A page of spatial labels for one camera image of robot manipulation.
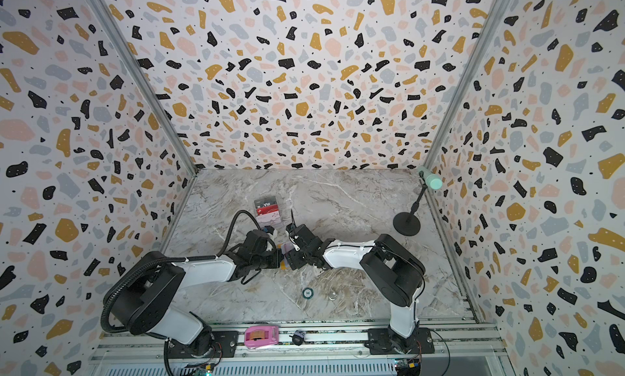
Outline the grey credit card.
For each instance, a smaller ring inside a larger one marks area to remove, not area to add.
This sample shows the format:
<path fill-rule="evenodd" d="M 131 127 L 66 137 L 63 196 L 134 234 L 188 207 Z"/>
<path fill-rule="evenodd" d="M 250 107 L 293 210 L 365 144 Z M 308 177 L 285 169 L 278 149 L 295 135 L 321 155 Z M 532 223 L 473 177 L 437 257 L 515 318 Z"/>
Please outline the grey credit card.
<path fill-rule="evenodd" d="M 265 196 L 254 200 L 255 209 L 266 208 L 277 204 L 278 201 L 274 196 Z"/>

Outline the yellow leather card holder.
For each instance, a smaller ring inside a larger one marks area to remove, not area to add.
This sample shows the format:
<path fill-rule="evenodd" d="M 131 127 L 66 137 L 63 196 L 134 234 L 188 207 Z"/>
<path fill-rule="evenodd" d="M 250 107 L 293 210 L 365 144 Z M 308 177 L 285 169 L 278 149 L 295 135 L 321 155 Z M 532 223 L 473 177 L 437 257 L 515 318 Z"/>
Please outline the yellow leather card holder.
<path fill-rule="evenodd" d="M 286 270 L 288 268 L 288 261 L 286 260 L 286 257 L 285 257 L 286 251 L 282 245 L 277 246 L 277 251 L 278 251 L 279 268 L 280 270 Z"/>

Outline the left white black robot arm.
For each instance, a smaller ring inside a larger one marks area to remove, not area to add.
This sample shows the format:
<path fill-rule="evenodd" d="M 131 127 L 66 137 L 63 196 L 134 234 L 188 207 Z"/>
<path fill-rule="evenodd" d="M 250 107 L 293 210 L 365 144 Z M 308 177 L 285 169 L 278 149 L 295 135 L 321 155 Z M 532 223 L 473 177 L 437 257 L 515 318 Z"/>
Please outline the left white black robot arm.
<path fill-rule="evenodd" d="M 186 346 L 207 346 L 211 327 L 191 312 L 173 305 L 183 289 L 206 283 L 249 283 L 265 269 L 277 269 L 282 252 L 273 241 L 274 228 L 251 230 L 241 244 L 221 256 L 166 257 L 149 252 L 104 297 L 100 317 L 109 333 L 129 332 L 175 340 Z"/>

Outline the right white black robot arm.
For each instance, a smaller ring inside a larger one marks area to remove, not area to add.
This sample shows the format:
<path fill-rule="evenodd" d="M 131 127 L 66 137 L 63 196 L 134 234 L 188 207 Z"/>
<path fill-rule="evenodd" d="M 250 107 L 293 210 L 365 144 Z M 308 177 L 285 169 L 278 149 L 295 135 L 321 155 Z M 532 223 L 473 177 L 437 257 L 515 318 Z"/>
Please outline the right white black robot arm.
<path fill-rule="evenodd" d="M 338 239 L 323 241 L 305 225 L 291 223 L 286 232 L 293 245 L 286 253 L 292 270 L 305 265 L 321 270 L 361 270 L 390 303 L 389 326 L 368 332 L 369 349 L 408 354 L 418 347 L 416 306 L 426 286 L 426 268 L 421 261 L 389 234 L 350 244 Z"/>

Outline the clear acrylic card box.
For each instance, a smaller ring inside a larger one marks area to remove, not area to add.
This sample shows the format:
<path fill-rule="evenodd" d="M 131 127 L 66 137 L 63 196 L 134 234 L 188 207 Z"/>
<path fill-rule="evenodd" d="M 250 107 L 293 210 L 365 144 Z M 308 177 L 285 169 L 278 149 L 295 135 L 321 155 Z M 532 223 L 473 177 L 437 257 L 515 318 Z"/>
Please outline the clear acrylic card box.
<path fill-rule="evenodd" d="M 282 225 L 282 217 L 278 204 L 266 208 L 255 209 L 255 211 L 257 222 L 261 227 L 273 226 L 274 229 L 277 229 Z"/>

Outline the pink tape dispenser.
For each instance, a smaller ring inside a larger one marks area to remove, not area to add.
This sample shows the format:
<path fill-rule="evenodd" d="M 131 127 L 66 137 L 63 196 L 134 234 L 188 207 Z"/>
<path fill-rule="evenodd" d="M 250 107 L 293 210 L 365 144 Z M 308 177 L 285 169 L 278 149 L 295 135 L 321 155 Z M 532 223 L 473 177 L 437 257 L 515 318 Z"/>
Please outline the pink tape dispenser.
<path fill-rule="evenodd" d="M 252 326 L 244 332 L 244 346 L 248 349 L 272 346 L 278 342 L 279 327 L 275 325 Z"/>

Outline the small black knob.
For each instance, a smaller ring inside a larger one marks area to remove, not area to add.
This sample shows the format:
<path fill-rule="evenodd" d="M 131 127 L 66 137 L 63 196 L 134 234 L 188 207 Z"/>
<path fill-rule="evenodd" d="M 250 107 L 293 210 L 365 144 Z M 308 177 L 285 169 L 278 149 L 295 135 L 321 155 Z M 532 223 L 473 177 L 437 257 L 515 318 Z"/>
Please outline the small black knob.
<path fill-rule="evenodd" d="M 296 330 L 291 337 L 291 342 L 296 346 L 301 346 L 305 343 L 305 332 L 303 330 Z"/>

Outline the black microphone stand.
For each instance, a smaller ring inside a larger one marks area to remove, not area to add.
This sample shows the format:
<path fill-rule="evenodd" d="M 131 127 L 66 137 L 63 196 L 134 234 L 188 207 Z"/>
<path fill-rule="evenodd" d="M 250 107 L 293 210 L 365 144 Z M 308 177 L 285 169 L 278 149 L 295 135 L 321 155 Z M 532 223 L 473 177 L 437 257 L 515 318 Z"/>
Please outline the black microphone stand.
<path fill-rule="evenodd" d="M 425 191 L 428 189 L 426 184 L 422 185 L 418 198 L 411 205 L 409 212 L 397 213 L 393 218 L 393 227 L 399 233 L 407 237 L 417 235 L 421 230 L 421 221 L 416 216 L 416 212 L 420 207 L 421 200 Z"/>

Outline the green circuit board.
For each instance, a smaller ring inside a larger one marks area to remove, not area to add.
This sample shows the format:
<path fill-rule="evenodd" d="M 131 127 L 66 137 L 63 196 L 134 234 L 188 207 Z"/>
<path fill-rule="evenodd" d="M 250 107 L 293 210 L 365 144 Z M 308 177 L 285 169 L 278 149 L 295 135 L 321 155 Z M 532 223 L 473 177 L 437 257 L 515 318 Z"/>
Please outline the green circuit board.
<path fill-rule="evenodd" d="M 216 368 L 216 365 L 213 363 L 209 363 L 203 366 L 198 366 L 193 372 L 193 376 L 213 376 L 213 372 Z"/>

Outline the right circuit board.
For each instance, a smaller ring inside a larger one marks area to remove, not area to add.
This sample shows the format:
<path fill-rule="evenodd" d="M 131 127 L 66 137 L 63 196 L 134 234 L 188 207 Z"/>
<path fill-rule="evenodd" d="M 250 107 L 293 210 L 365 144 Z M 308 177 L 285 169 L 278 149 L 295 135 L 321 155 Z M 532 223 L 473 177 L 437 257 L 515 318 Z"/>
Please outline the right circuit board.
<path fill-rule="evenodd" d="M 398 359 L 395 361 L 395 371 L 397 376 L 420 376 L 422 363 L 418 357 L 410 359 Z"/>

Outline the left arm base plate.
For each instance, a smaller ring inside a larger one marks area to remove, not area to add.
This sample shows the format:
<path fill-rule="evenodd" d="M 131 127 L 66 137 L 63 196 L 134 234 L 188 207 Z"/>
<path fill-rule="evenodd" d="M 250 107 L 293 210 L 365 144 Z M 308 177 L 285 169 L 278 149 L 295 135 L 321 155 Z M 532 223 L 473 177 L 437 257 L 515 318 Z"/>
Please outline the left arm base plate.
<path fill-rule="evenodd" d="M 165 345 L 169 359 L 209 359 L 232 358 L 239 341 L 237 330 L 203 330 L 189 344 L 172 340 Z"/>

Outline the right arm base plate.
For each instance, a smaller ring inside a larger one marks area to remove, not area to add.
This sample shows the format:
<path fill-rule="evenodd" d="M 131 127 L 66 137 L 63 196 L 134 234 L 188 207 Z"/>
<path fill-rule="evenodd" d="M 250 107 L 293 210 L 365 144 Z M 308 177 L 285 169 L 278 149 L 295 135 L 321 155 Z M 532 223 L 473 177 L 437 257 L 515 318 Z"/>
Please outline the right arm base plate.
<path fill-rule="evenodd" d="M 390 327 L 369 329 L 364 345 L 371 355 L 418 355 L 435 352 L 431 330 L 424 327 L 416 328 L 408 338 L 395 333 Z"/>

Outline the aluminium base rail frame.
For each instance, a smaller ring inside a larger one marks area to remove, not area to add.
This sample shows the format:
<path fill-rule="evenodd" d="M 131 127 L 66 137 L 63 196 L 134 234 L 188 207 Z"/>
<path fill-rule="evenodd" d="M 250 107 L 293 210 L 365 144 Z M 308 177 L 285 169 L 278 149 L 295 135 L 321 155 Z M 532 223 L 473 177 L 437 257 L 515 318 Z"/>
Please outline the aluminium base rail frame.
<path fill-rule="evenodd" d="M 394 375 L 402 354 L 371 355 L 364 343 L 367 330 L 384 320 L 283 323 L 279 342 L 248 349 L 238 341 L 232 358 L 212 359 L 213 375 Z M 435 352 L 421 354 L 423 375 L 513 375 L 505 345 L 493 324 L 472 319 L 427 317 Z M 305 343 L 291 337 L 305 332 Z M 106 335 L 89 359 L 87 375 L 164 375 L 164 344 L 147 336 Z"/>

